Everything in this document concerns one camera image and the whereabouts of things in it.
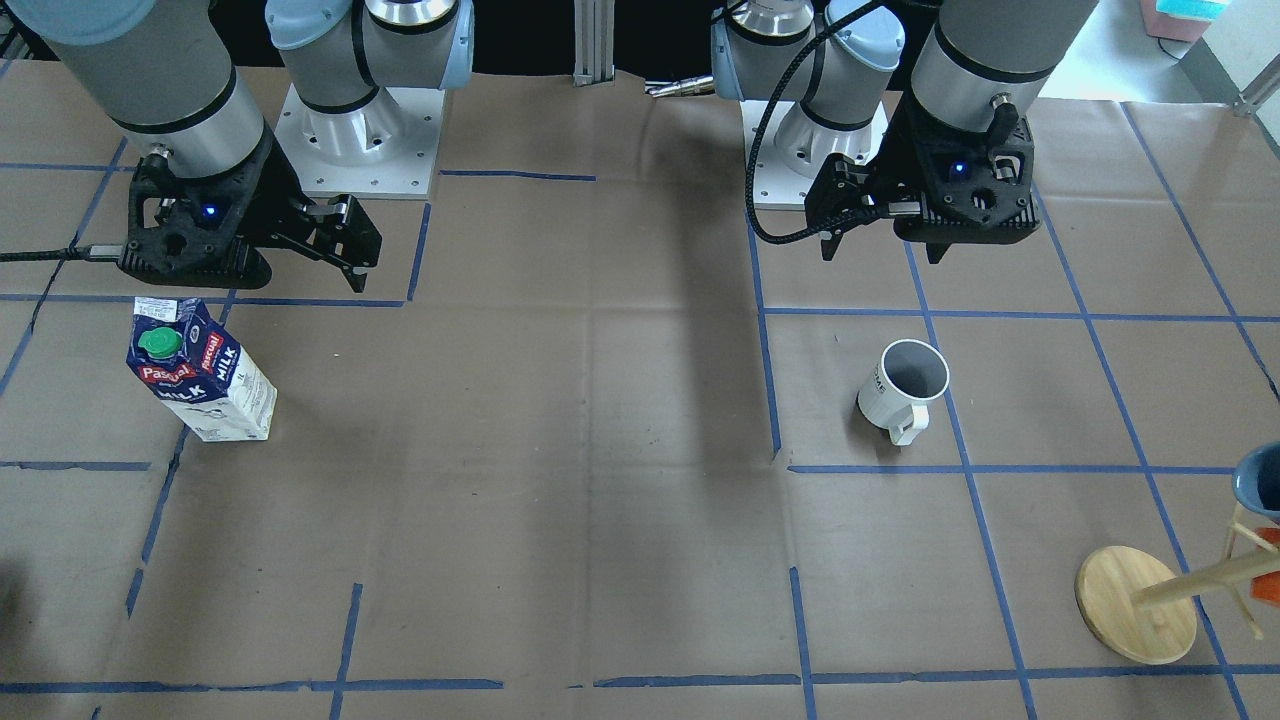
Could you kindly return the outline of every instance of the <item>mug handle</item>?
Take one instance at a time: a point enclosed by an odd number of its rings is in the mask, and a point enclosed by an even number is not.
[[[888,427],[888,439],[897,446],[911,445],[915,436],[929,427],[929,409],[924,405],[909,405]]]

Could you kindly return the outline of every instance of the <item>aluminum base plate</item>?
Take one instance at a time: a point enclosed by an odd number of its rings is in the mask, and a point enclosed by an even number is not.
[[[392,97],[407,114],[408,135],[398,155],[369,165],[335,165],[325,160],[302,133],[302,100],[289,86],[275,124],[280,147],[311,197],[349,192],[360,199],[426,200],[435,177],[435,152],[444,120],[444,91],[392,87]]]
[[[746,156],[750,156],[755,127],[759,124],[768,102],[745,100],[740,105],[742,106],[742,141]],[[778,106],[773,109],[773,117],[769,118],[769,127],[764,131],[764,141],[760,143],[760,155],[755,164],[755,206],[762,210],[804,210],[804,196],[813,184],[813,178],[788,168],[782,160],[782,151],[773,145],[773,136],[792,105],[795,102],[778,102]],[[888,118],[884,115],[884,105],[877,105],[876,115],[872,117],[872,133],[877,141],[870,152],[863,158],[863,163],[869,163],[879,151],[878,138],[884,136],[886,129],[888,129]]]

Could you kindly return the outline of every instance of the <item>green bottle cap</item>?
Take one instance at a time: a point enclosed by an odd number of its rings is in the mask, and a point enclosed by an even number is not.
[[[182,333],[173,328],[152,328],[138,338],[138,347],[146,350],[152,360],[165,360],[182,350]]]

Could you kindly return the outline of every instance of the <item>milk carton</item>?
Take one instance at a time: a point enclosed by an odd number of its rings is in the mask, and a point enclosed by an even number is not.
[[[200,439],[266,439],[275,386],[200,300],[136,297],[125,363]]]

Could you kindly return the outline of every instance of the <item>white wall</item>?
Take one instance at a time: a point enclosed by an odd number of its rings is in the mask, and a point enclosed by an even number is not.
[[[1243,90],[1280,55],[1280,0],[1231,0],[1204,31],[1204,45]],[[1280,140],[1280,92],[1262,106],[1258,119]]]

